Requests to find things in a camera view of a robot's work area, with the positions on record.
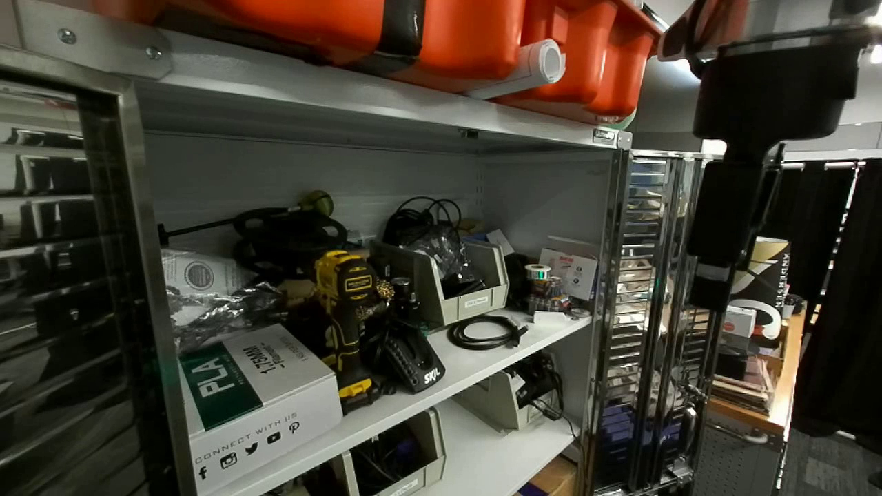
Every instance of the screw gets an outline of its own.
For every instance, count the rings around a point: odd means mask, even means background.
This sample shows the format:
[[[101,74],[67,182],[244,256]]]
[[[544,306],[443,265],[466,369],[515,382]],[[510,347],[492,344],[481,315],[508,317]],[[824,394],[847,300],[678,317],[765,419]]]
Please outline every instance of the screw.
[[[66,27],[62,27],[58,30],[58,39],[62,43],[72,45],[77,42],[77,34]]]
[[[153,45],[149,46],[144,50],[144,53],[147,54],[147,58],[150,60],[159,60],[162,58],[162,50],[157,49]]]

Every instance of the white paper roll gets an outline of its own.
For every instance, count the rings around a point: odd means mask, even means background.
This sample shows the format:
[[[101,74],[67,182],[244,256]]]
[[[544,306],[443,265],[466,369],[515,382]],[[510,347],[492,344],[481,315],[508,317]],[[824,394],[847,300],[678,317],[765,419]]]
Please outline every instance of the white paper roll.
[[[508,78],[491,81],[486,86],[467,91],[466,95],[488,100],[502,94],[557,83],[564,76],[565,69],[566,56],[560,53],[557,42],[542,40],[520,48],[518,66]]]

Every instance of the green label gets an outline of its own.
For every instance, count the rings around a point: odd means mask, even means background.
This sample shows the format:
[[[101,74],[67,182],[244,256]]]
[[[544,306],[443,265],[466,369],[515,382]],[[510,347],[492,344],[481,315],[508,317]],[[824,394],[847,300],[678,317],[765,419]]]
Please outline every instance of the green label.
[[[206,431],[263,406],[222,343],[181,357],[181,366]]]

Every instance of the tape roll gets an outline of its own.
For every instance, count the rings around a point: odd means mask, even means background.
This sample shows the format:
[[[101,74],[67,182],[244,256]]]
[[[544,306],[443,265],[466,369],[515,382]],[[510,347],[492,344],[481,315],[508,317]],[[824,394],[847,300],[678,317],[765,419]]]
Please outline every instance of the tape roll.
[[[542,264],[528,264],[524,268],[527,270],[527,279],[531,281],[545,281],[551,273],[551,267]]]

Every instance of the wooden desk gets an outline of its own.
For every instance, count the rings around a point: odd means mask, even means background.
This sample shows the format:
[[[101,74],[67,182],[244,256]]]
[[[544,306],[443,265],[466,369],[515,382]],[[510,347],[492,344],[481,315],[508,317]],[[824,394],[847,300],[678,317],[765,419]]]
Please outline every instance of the wooden desk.
[[[711,411],[720,415],[734,418],[741,422],[756,427],[762,432],[768,432],[787,438],[790,431],[790,411],[793,408],[793,393],[796,386],[796,371],[799,368],[799,354],[803,347],[803,326],[805,314],[800,313],[789,319],[787,335],[784,341],[784,351],[781,358],[781,375],[775,384],[772,407],[768,415],[757,411],[748,410],[735,404],[711,396],[708,402]]]

